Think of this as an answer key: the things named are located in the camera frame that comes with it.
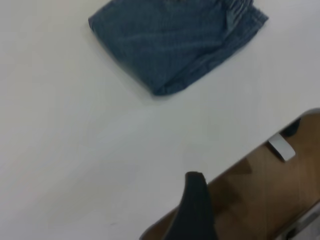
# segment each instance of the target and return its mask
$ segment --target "black object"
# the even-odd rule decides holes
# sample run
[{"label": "black object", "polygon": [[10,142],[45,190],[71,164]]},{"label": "black object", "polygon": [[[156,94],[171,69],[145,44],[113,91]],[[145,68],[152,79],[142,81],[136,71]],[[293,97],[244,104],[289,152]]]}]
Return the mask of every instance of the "black object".
[{"label": "black object", "polygon": [[202,173],[186,173],[181,203],[163,240],[218,240],[208,186]]},{"label": "black object", "polygon": [[291,123],[290,126],[286,127],[281,132],[281,134],[285,137],[291,137],[291,136],[295,135],[298,131],[299,126],[300,126],[300,120],[301,120],[301,118],[299,118],[295,122]]}]

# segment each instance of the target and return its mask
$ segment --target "brown wood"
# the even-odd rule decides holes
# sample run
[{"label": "brown wood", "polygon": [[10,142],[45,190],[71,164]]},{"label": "brown wood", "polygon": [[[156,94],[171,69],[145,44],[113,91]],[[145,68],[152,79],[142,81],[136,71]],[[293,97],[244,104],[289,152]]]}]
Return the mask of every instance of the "brown wood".
[{"label": "brown wood", "polygon": [[[220,240],[269,240],[287,222],[320,200],[320,114],[305,116],[287,138],[296,152],[281,162],[262,145],[209,183]],[[143,240],[160,240],[174,213]]]}]

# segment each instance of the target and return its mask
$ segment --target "folded jeans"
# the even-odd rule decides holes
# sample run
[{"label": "folded jeans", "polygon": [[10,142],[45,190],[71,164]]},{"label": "folded jeans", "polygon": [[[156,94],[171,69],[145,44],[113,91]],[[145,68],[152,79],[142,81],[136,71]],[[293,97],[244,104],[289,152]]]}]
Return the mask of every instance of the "folded jeans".
[{"label": "folded jeans", "polygon": [[169,95],[243,47],[267,19],[252,0],[113,0],[89,25],[154,95]]}]

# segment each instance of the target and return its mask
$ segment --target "blue denim fabric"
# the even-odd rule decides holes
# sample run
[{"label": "blue denim fabric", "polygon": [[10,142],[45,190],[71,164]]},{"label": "blue denim fabric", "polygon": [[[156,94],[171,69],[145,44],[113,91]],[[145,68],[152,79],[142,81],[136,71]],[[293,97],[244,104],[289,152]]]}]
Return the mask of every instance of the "blue denim fabric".
[{"label": "blue denim fabric", "polygon": [[169,95],[221,64],[267,19],[252,0],[113,0],[89,25],[154,95]]}]

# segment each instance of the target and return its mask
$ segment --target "white table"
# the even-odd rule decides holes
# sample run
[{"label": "white table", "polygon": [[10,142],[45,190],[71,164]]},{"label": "white table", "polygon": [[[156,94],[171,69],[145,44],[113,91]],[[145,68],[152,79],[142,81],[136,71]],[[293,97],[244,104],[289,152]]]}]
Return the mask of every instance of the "white table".
[{"label": "white table", "polygon": [[106,0],[0,2],[0,239],[138,239],[184,175],[213,180],[320,107],[320,1],[256,0],[240,52],[171,97],[124,73],[87,18]]}]

